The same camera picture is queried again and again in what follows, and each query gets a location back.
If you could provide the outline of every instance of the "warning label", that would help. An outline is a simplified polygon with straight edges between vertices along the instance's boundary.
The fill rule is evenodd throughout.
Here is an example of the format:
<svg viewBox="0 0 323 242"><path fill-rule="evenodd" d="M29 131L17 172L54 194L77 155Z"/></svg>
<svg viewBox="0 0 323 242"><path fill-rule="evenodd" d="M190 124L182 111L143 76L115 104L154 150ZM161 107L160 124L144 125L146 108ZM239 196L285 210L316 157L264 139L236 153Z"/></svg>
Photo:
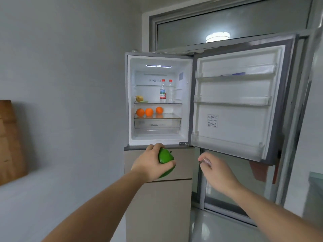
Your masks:
<svg viewBox="0 0 323 242"><path fill-rule="evenodd" d="M216 114L208 114L207 115L207 126L218 127L218 118L219 118L219 116Z"/></svg>

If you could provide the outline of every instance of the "orange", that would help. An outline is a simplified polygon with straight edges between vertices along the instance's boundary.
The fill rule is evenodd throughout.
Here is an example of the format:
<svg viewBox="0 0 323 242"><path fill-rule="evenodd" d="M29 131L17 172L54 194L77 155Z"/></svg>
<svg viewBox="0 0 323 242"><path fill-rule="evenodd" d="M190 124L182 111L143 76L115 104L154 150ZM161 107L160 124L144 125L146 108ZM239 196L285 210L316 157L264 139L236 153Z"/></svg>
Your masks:
<svg viewBox="0 0 323 242"><path fill-rule="evenodd" d="M145 115L145 111L143 109L137 109L136 114L138 116L144 116Z"/></svg>
<svg viewBox="0 0 323 242"><path fill-rule="evenodd" d="M157 107L156 108L156 113L157 114L162 114L164 112L164 109L162 107Z"/></svg>
<svg viewBox="0 0 323 242"><path fill-rule="evenodd" d="M146 115L152 116L154 114L154 111L151 108L146 109Z"/></svg>

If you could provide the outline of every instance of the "ceiling light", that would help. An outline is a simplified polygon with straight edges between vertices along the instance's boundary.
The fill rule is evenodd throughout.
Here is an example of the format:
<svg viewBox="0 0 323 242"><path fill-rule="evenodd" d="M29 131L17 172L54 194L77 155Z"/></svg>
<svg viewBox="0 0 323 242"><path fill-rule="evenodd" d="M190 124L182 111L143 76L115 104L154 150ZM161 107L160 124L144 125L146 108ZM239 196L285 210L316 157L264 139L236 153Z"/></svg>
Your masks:
<svg viewBox="0 0 323 242"><path fill-rule="evenodd" d="M147 67L157 67L157 68L171 68L171 66L163 66L163 65L146 65Z"/></svg>
<svg viewBox="0 0 323 242"><path fill-rule="evenodd" d="M229 32L215 32L206 37L206 42L216 42L216 41L222 41L222 40L228 40L228 39L230 39Z"/></svg>

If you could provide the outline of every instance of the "hand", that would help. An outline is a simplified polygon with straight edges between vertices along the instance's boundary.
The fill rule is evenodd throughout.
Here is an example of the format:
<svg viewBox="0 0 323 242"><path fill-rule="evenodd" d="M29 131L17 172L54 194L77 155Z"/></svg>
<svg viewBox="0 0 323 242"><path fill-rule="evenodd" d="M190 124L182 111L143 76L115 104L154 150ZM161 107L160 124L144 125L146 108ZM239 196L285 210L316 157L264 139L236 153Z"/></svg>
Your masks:
<svg viewBox="0 0 323 242"><path fill-rule="evenodd" d="M209 159L212 164L212 169L206 163L201 163L200 165L208 183L217 191L232 197L234 192L242 185L233 174L231 168L225 161L208 152L201 154L198 161L202 161L204 158Z"/></svg>
<svg viewBox="0 0 323 242"><path fill-rule="evenodd" d="M161 164L158 160L160 148L164 148L163 144L149 145L146 151L140 155L133 164L131 171L138 172L145 177L145 182L152 182L158 179L166 171L176 165L174 160Z"/></svg>

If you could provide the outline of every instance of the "pear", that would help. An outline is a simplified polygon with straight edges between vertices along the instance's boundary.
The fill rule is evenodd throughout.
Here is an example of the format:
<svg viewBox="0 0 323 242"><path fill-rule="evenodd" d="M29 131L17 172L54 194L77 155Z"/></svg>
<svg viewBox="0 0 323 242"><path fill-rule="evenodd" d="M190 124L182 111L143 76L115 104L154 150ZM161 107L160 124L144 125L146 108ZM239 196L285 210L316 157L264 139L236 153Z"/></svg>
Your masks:
<svg viewBox="0 0 323 242"><path fill-rule="evenodd" d="M143 101L143 96L136 96L136 101L137 102Z"/></svg>

